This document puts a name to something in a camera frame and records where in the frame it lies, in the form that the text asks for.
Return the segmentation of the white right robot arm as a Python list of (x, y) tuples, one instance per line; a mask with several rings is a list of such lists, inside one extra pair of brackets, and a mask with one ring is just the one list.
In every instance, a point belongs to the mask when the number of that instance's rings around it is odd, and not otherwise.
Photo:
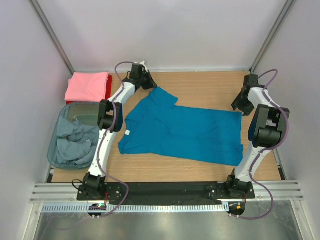
[(244, 116), (255, 111), (248, 129), (246, 154), (225, 183), (225, 192), (231, 198), (249, 196), (253, 192), (253, 177), (262, 160), (288, 136), (290, 110), (275, 103), (267, 87), (259, 84), (258, 75), (250, 73), (244, 77), (243, 87), (231, 104)]

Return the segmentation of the blue t shirt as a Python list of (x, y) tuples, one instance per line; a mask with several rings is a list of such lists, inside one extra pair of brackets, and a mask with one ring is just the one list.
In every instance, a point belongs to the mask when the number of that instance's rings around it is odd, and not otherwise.
[(177, 105), (160, 87), (142, 99), (125, 119), (121, 154), (157, 154), (238, 166), (243, 159), (242, 114)]

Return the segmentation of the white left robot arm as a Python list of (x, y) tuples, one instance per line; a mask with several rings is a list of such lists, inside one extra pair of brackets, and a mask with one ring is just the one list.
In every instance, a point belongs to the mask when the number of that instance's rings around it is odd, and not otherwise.
[(187, 107), (159, 87), (144, 63), (132, 63), (118, 91), (99, 104), (99, 139), (78, 193), (106, 198), (106, 166), (117, 133), (126, 128), (121, 154), (156, 154), (237, 166), (243, 159), (239, 112)]

